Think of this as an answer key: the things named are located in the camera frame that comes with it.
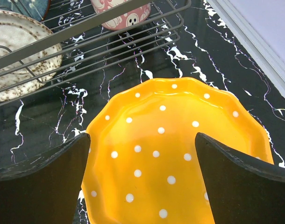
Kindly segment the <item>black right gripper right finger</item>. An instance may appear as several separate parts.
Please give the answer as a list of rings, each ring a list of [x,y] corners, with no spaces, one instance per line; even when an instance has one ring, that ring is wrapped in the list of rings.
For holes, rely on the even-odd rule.
[[[195,147],[215,223],[285,224],[285,168],[204,133]]]

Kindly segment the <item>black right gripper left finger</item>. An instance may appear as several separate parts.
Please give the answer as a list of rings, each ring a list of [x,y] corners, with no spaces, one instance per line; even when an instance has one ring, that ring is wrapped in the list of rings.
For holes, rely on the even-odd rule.
[[[0,224],[71,224],[78,202],[90,136],[0,168]]]

